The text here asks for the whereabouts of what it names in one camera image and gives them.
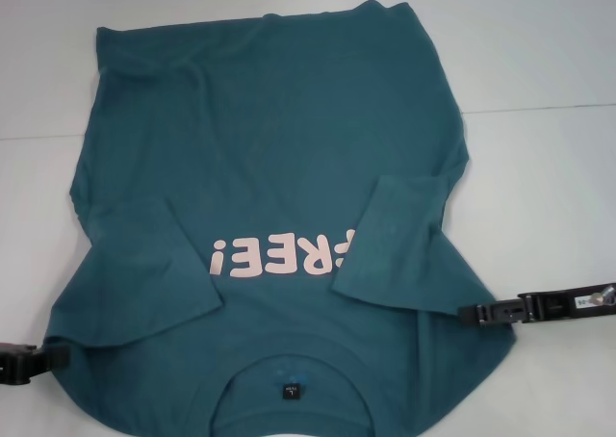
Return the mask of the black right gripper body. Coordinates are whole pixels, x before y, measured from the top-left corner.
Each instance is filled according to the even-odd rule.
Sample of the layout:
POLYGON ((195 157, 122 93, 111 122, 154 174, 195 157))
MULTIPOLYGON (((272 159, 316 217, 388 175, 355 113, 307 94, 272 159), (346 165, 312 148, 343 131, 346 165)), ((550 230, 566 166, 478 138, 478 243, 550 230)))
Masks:
POLYGON ((538 321, 565 321, 615 314, 615 284, 535 293, 532 296, 538 321))

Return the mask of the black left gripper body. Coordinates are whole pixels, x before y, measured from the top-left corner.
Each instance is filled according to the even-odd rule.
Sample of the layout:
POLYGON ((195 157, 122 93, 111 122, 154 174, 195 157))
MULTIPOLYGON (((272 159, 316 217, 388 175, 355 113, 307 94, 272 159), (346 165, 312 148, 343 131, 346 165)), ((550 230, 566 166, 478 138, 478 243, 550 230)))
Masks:
POLYGON ((1 383, 18 386, 25 384, 24 345, 1 344, 1 383))

